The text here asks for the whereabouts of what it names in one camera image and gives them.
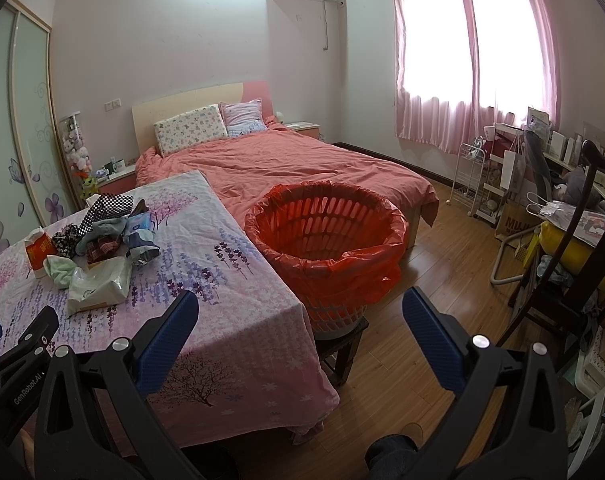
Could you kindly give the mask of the white plastic mailer bag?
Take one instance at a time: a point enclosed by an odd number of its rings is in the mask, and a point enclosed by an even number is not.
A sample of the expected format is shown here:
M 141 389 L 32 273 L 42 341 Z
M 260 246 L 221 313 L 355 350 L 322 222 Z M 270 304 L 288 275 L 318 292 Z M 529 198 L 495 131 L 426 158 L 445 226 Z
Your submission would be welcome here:
M 132 266 L 124 257 L 114 257 L 92 266 L 77 268 L 71 275 L 67 316 L 122 304 L 129 296 Z

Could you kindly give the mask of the red white paper box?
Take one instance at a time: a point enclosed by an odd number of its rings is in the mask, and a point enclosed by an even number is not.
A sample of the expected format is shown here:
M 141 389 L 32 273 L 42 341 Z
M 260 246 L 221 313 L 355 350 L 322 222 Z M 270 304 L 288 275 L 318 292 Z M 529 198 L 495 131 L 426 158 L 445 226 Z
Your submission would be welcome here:
M 51 237 L 42 228 L 33 230 L 24 240 L 25 251 L 36 278 L 45 276 L 44 264 L 49 255 L 56 255 Z

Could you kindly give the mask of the black white patterned cloth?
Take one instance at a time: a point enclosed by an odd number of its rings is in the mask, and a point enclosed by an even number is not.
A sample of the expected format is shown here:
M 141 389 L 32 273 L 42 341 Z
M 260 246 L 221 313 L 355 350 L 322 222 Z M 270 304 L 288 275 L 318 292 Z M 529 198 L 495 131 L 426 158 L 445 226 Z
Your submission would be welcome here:
M 94 222 L 118 217 L 128 220 L 132 210 L 133 197 L 130 195 L 97 196 L 78 226 L 68 224 L 53 236 L 52 243 L 56 254 L 69 259 L 80 257 L 76 254 L 76 246 L 80 238 L 89 232 Z

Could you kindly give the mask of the grey green sock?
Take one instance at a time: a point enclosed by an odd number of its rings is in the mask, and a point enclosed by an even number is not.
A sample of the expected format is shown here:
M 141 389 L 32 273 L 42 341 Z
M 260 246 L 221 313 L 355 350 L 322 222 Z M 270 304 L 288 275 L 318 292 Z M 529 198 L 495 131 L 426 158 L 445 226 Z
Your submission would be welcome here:
M 86 246 L 92 240 L 97 240 L 100 237 L 119 237 L 126 227 L 127 219 L 124 217 L 104 219 L 96 221 L 92 224 L 89 232 L 84 234 L 76 246 L 76 254 L 78 256 L 86 255 Z

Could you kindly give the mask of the blue tissue pack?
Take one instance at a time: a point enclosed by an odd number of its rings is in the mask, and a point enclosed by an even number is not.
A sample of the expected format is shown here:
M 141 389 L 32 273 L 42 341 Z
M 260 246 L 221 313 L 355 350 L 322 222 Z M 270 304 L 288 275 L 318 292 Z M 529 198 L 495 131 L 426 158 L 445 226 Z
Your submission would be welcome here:
M 160 256 L 160 247 L 155 242 L 149 211 L 135 214 L 128 219 L 122 239 L 127 246 L 127 258 L 133 266 L 145 266 Z

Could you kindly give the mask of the red checked scrunchie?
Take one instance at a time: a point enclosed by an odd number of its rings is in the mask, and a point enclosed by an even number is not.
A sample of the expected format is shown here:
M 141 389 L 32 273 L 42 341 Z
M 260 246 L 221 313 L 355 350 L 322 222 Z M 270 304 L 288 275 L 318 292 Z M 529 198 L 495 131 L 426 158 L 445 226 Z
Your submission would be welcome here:
M 118 237 L 101 236 L 89 240 L 86 244 L 86 261 L 90 266 L 103 260 L 112 258 L 120 247 Z

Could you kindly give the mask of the dark wooden stool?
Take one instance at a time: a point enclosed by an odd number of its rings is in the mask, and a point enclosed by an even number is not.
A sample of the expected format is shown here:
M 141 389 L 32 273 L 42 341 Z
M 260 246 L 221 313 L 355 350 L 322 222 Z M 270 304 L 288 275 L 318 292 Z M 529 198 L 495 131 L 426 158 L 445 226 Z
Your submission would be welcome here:
M 316 339 L 319 362 L 335 388 L 340 388 L 347 382 L 362 335 L 368 326 L 368 319 L 362 316 L 348 334 L 334 339 Z

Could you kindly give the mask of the brown hair clip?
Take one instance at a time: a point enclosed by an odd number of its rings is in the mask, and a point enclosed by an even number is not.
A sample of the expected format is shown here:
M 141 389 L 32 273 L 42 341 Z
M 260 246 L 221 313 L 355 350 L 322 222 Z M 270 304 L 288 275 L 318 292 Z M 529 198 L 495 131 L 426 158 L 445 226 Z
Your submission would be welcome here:
M 139 200 L 138 203 L 133 208 L 131 214 L 132 216 L 136 216 L 137 214 L 142 214 L 143 212 L 147 212 L 148 207 L 146 206 L 145 200 Z

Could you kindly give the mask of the sliding glass wardrobe doors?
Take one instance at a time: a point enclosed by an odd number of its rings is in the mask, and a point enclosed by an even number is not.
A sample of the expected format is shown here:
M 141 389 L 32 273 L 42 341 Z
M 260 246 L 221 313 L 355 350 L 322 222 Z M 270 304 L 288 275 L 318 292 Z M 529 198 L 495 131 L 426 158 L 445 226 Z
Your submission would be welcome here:
M 50 76 L 51 27 L 18 0 L 0 9 L 0 253 L 80 208 Z

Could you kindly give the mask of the red lined laundry basket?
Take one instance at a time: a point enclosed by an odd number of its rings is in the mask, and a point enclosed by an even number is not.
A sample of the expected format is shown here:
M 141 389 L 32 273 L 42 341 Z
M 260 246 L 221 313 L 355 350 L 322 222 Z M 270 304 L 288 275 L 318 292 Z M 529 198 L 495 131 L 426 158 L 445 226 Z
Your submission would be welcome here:
M 348 334 L 401 278 L 409 222 L 390 200 L 331 181 L 276 185 L 245 232 L 307 309 L 316 338 Z

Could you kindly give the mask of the pink left nightstand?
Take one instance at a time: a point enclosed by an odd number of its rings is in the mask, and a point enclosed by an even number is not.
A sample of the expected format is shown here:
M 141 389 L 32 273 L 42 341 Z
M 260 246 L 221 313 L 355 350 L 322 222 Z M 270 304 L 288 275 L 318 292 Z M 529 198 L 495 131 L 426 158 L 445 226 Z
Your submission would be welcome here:
M 127 193 L 135 188 L 135 165 L 123 166 L 117 169 L 109 162 L 106 169 L 113 169 L 114 172 L 111 172 L 105 179 L 98 181 L 98 193 L 117 195 Z

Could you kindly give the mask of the plush toy shelf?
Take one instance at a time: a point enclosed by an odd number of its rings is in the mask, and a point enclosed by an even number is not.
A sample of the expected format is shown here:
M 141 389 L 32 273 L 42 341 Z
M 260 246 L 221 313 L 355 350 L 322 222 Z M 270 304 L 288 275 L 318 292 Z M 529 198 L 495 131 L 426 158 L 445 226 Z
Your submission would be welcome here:
M 97 193 L 98 186 L 80 127 L 80 113 L 75 112 L 64 117 L 58 125 L 58 133 L 72 190 L 80 205 L 84 207 L 86 200 Z

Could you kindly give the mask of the cluttered desk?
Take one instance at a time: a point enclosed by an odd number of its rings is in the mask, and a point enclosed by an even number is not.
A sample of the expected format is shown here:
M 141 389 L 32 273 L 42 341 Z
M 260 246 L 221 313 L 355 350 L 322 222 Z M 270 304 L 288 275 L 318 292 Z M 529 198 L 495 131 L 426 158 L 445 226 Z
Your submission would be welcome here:
M 557 200 L 579 203 L 589 165 L 582 154 L 582 136 L 565 136 L 552 128 L 549 114 L 528 108 L 523 125 L 494 124 L 485 129 L 492 154 L 502 157 L 501 185 L 506 202 L 543 204 Z

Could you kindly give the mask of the pink window curtains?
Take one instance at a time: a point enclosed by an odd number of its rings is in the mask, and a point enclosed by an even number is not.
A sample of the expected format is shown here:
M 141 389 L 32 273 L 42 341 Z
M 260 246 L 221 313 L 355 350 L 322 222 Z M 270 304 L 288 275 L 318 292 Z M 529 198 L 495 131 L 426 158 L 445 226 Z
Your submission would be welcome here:
M 453 154 L 529 108 L 561 117 L 549 0 L 392 0 L 395 134 Z

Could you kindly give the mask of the black chair frame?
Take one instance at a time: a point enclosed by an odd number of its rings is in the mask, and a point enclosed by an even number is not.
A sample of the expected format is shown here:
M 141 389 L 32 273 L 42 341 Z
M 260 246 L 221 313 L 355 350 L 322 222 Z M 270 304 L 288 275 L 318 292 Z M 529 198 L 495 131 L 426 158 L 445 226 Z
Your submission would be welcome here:
M 502 347 L 526 318 L 556 338 L 582 339 L 605 316 L 605 216 L 587 210 L 596 175 L 605 171 L 605 155 L 596 144 L 582 144 L 587 174 L 577 206 L 537 204 L 544 219 L 539 245 L 552 257 L 534 289 L 500 337 Z

